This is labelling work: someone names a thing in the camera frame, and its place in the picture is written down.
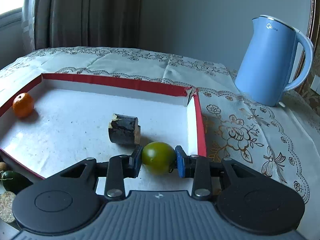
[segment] bark-covered log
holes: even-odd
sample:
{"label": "bark-covered log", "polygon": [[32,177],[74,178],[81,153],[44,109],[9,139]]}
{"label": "bark-covered log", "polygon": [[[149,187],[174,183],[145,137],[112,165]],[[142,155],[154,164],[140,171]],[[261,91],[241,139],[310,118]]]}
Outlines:
{"label": "bark-covered log", "polygon": [[113,114],[109,123],[109,138],[118,144],[139,144],[140,126],[138,118],[121,114]]}

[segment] kettle handle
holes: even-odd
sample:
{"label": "kettle handle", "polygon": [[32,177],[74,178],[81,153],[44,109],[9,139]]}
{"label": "kettle handle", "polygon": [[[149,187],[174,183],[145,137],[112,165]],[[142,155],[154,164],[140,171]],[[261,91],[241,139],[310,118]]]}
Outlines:
{"label": "kettle handle", "polygon": [[313,62],[313,44],[311,40],[298,29],[294,29],[296,31],[298,42],[300,42],[304,48],[306,60],[304,62],[304,66],[301,70],[300,75],[294,81],[286,85],[286,87],[284,88],[284,92],[295,89],[302,84],[302,82],[307,78]]}

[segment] kettle spout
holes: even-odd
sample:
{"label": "kettle spout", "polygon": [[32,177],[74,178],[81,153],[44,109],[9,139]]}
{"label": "kettle spout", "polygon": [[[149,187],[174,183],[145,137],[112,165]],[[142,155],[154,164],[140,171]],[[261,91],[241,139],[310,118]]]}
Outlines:
{"label": "kettle spout", "polygon": [[254,32],[254,29],[256,28],[255,26],[257,25],[257,22],[258,22],[258,18],[253,18],[252,22],[253,22],[253,32]]}

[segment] green tomato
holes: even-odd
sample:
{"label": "green tomato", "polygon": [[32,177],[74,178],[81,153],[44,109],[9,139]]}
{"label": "green tomato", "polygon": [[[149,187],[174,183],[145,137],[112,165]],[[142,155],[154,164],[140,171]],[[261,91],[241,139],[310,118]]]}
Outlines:
{"label": "green tomato", "polygon": [[163,142],[149,143],[142,151],[142,163],[148,171],[155,175],[168,173],[175,159],[174,149]]}

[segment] lace tablecloth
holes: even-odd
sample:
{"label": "lace tablecloth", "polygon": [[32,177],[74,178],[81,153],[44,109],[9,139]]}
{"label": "lace tablecloth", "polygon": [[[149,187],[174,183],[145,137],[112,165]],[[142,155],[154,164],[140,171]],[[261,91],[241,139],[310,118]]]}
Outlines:
{"label": "lace tablecloth", "polygon": [[206,133],[207,155],[237,161],[296,190],[306,204],[298,231],[320,239],[320,117],[295,92],[286,107],[245,98],[235,73],[222,64],[139,49],[41,49],[0,71],[0,104],[40,73],[74,73],[194,86]]}

